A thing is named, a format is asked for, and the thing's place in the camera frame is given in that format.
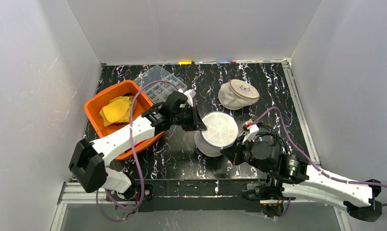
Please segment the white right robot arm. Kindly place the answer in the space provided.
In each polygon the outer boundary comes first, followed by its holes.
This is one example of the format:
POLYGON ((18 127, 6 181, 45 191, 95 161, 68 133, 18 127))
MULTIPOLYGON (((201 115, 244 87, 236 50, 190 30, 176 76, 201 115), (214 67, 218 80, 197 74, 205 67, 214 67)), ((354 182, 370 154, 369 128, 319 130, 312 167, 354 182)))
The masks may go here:
POLYGON ((383 213, 382 204, 375 199, 381 192, 377 180, 363 185, 352 184, 347 178, 336 181, 335 174, 326 177, 303 159, 284 154, 279 144, 238 139, 221 154, 234 165, 247 163, 267 174, 264 184, 248 187, 248 199, 306 199, 347 211, 351 217, 367 222, 377 221, 383 213))

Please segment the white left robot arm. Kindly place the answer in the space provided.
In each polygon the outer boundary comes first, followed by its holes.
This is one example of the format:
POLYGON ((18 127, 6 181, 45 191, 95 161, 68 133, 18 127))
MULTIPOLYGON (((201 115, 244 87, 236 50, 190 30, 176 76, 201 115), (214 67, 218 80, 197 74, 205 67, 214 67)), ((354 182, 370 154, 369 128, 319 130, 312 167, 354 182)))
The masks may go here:
POLYGON ((85 192, 92 193, 100 188, 124 193, 131 187, 131 179, 123 172, 110 169, 112 160, 131 148, 132 144, 155 137, 172 125, 184 131, 202 131, 207 127, 202 122, 193 103, 194 90, 172 92, 165 102, 154 104, 138 116, 132 125, 114 133, 88 142, 82 139, 76 144, 69 170, 85 192))

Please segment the white mesh bag blue trim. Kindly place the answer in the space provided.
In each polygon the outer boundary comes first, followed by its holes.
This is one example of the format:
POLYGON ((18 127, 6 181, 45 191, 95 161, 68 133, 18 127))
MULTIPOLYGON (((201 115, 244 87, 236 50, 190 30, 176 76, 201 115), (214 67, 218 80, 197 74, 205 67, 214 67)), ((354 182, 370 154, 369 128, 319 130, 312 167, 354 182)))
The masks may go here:
POLYGON ((202 121, 207 129, 195 133, 196 147, 208 157, 219 157, 238 137, 237 123, 231 115, 218 111, 206 114, 202 121))

